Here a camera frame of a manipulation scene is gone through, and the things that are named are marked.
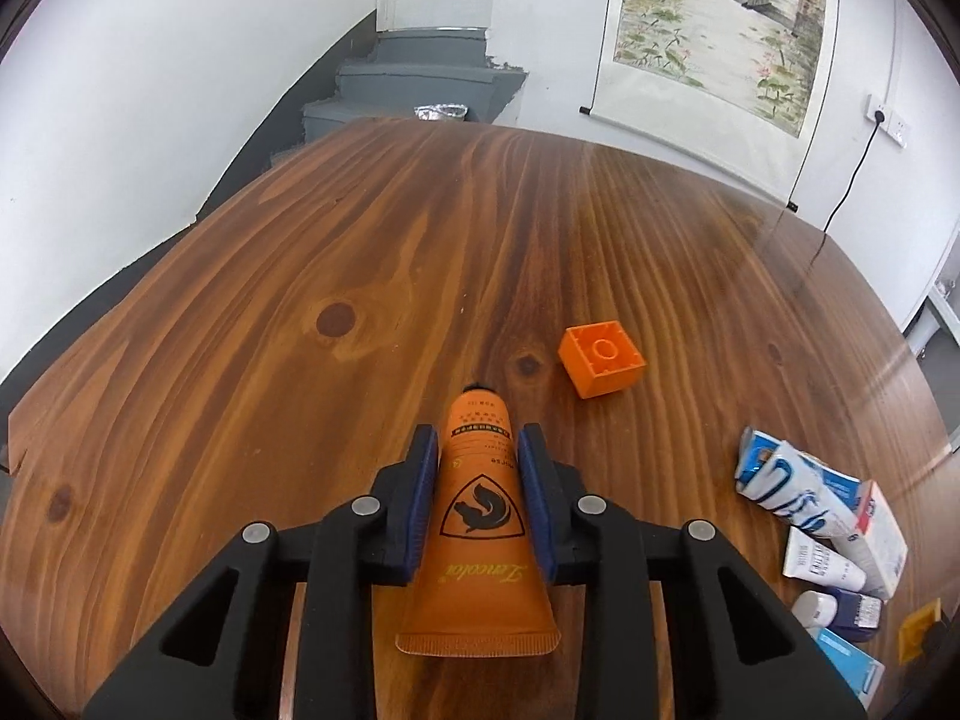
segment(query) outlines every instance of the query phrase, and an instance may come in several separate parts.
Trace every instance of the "power outlet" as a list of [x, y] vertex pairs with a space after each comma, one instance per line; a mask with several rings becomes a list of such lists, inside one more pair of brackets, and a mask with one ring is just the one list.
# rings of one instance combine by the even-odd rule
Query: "power outlet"
[[877, 119], [874, 114], [877, 111], [883, 114], [880, 129], [893, 138], [900, 148], [906, 148], [907, 137], [910, 134], [910, 127], [907, 122], [904, 122], [904, 118], [899, 113], [881, 100], [880, 95], [870, 95], [867, 98], [867, 107], [864, 109], [863, 115], [868, 122], [876, 124]]

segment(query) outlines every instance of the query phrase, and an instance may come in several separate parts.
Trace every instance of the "gray stairs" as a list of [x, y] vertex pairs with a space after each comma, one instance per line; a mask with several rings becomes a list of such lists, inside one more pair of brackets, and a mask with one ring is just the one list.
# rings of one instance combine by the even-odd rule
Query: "gray stairs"
[[486, 49], [483, 29], [381, 32], [366, 61], [340, 66], [333, 97], [304, 106], [306, 143], [354, 119], [413, 117], [418, 105], [462, 103], [467, 121], [492, 122], [526, 73], [492, 67]]

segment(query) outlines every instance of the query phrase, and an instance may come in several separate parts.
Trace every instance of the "white bottle cap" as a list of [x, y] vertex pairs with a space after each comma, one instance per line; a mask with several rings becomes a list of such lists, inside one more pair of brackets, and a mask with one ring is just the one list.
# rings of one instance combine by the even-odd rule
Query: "white bottle cap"
[[804, 628], [825, 628], [836, 617], [837, 607], [837, 600], [832, 595], [808, 590], [795, 600], [793, 616]]

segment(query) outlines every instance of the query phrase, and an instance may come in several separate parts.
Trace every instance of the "wooden table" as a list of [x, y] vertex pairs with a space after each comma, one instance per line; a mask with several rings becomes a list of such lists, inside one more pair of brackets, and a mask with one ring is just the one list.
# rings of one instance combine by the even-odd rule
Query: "wooden table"
[[[889, 703], [899, 620], [960, 589], [960, 466], [890, 317], [822, 242], [773, 205], [591, 143], [343, 129], [205, 220], [17, 407], [0, 626], [76, 712], [241, 526], [363, 493], [480, 379], [590, 490], [656, 523], [712, 520], [784, 600], [800, 591], [779, 574], [786, 528], [733, 491], [744, 426], [877, 479], [911, 548], [868, 648], [891, 667]], [[556, 349], [602, 319], [649, 365], [581, 401]], [[382, 718], [573, 717], [577, 590], [553, 593], [553, 656], [481, 664], [395, 650], [405, 599], [374, 599]]]

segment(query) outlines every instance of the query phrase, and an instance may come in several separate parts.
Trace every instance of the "black power cord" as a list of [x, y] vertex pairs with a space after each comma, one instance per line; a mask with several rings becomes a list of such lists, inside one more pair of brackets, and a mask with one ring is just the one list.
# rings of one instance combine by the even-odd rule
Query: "black power cord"
[[827, 228], [830, 226], [834, 215], [836, 215], [837, 211], [840, 210], [840, 206], [844, 204], [847, 196], [850, 194], [851, 189], [853, 189], [853, 180], [856, 178], [856, 172], [860, 170], [860, 166], [863, 165], [863, 161], [867, 158], [867, 152], [870, 151], [870, 144], [874, 141], [874, 136], [877, 133], [877, 130], [880, 129], [880, 124], [883, 124], [885, 119], [886, 117], [882, 111], [874, 111], [874, 121], [877, 122], [874, 125], [874, 131], [870, 133], [870, 140], [867, 141], [867, 148], [863, 149], [863, 156], [860, 158], [860, 161], [856, 163], [856, 167], [853, 169], [853, 175], [850, 177], [850, 184], [848, 184], [847, 190], [843, 193], [843, 197], [840, 199], [840, 202], [837, 203], [836, 208], [830, 212], [827, 223], [824, 225], [824, 237], [827, 236]]

